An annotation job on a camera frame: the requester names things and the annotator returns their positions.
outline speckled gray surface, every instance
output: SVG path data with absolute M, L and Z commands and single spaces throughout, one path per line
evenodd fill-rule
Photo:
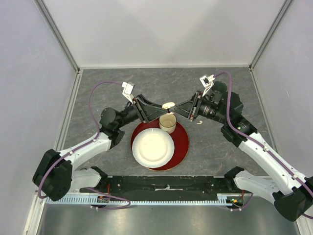
M 270 143 L 268 130 L 248 68 L 164 68 L 164 69 L 104 69 L 84 70 L 74 110 L 71 116 L 65 148 L 89 138 L 96 131 L 88 110 L 88 96 L 93 86 L 101 81 L 125 81 L 136 84 L 133 94 L 143 94 L 148 100 L 162 104 L 181 103 L 196 90 L 203 90 L 199 77 L 227 70 L 233 76 L 233 91 L 244 104 L 243 115 L 258 128 Z M 226 77 L 219 80 L 228 84 Z M 127 100 L 122 87 L 104 84 L 91 98 L 96 119 L 102 110 L 112 107 L 123 110 Z M 93 157 L 80 168 L 97 166 L 109 175 L 215 175 L 222 176 L 235 166 L 241 166 L 255 175 L 266 173 L 247 154 L 226 141 L 220 132 L 221 124 L 198 117 L 202 125 L 177 117 L 186 129 L 190 147 L 184 161 L 168 171 L 151 171 L 136 162 L 130 147 L 130 138 L 139 121 L 122 128 L 125 136 L 115 148 Z

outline white plate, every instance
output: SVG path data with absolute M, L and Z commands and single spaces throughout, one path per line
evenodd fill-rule
M 139 164 L 157 168 L 167 164 L 174 154 L 172 137 L 158 128 L 140 132 L 133 142 L 133 155 Z

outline paper cup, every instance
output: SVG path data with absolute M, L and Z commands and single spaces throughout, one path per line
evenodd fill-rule
M 159 119 L 160 128 L 163 131 L 166 131 L 168 134 L 171 134 L 175 131 L 176 128 L 176 117 L 174 114 L 165 114 L 162 115 Z

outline red tray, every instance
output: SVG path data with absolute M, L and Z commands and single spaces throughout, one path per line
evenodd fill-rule
M 146 130 L 148 128 L 159 128 L 159 123 L 158 123 L 158 119 L 150 122 L 150 123 L 141 123 L 139 124 L 131 137 L 131 147 L 133 146 L 133 142 L 135 137 L 142 132 L 143 130 Z M 158 168 L 148 168 L 151 170 L 169 170 L 172 169 L 173 167 L 177 166 L 179 163 L 182 162 L 182 160 L 185 158 L 185 156 L 187 155 L 188 152 L 188 148 L 189 148 L 189 138 L 188 138 L 188 134 L 186 132 L 186 130 L 183 128 L 183 126 L 177 122 L 176 123 L 176 128 L 175 131 L 173 133 L 170 134 L 170 136 L 173 139 L 174 142 L 174 154 L 172 156 L 172 158 L 170 159 L 170 161 Z

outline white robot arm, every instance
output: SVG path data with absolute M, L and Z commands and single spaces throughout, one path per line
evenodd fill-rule
M 243 104 L 239 96 L 230 89 L 226 92 L 227 87 L 224 83 L 213 83 L 217 76 L 201 77 L 205 93 L 198 91 L 190 100 L 169 109 L 162 109 L 161 105 L 148 101 L 141 94 L 134 98 L 131 95 L 134 84 L 124 83 L 123 95 L 130 101 L 129 105 L 121 112 L 112 108 L 104 109 L 101 114 L 100 131 L 88 140 L 59 153 L 53 149 L 47 151 L 33 177 L 33 182 L 53 201 L 59 200 L 69 191 L 93 188 L 105 174 L 96 167 L 75 170 L 93 156 L 119 144 L 124 135 L 124 132 L 119 130 L 120 127 L 136 119 L 147 123 L 168 112 L 174 112 L 189 120 L 195 120 L 200 115 L 223 123 L 221 131 L 224 137 L 247 153 L 272 178 L 271 181 L 265 180 L 243 168 L 235 167 L 225 175 L 230 184 L 237 189 L 265 198 L 273 203 L 286 219 L 296 220 L 313 204 L 313 198 L 308 192 L 308 189 L 313 190 L 313 178 L 307 178 L 294 169 L 266 143 L 256 128 L 241 115 Z M 246 137 L 234 131 L 228 125 L 228 120 L 231 120 L 232 128 L 240 130 Z M 262 143 L 264 147 L 260 147 L 251 138 Z

